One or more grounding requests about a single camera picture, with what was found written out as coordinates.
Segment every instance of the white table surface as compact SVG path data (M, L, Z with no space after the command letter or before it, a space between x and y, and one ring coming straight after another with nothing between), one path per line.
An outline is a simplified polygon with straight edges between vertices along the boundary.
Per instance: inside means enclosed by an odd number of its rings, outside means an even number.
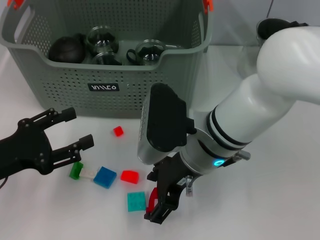
M240 82L241 47L211 46L204 56L192 109L212 110ZM43 111L9 52L0 46L0 139L17 122ZM105 166L121 174L137 170L138 185L117 178L110 189L69 178L71 166L42 176L24 170L0 190L1 240L318 240L320 236L320 107L298 102L247 148L252 158L219 168L183 194L178 210L162 225L127 212L127 193L155 187L152 169L136 157L139 120L89 118L47 130L54 149L92 134L95 147L81 152L87 168ZM125 136L115 138L121 125Z

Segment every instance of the glass cup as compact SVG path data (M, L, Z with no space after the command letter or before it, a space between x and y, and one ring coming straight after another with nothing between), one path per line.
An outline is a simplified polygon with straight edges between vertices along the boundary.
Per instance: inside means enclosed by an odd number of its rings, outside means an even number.
M114 52L99 53L92 59L92 64L95 65L124 65L123 61Z
M156 65L161 54L166 50L166 46L159 40L144 40L135 50L129 49L126 58L130 63L137 66ZM135 59L131 58L129 53L135 55Z
M86 45L92 56L119 50L116 34L109 26L96 26L86 36Z

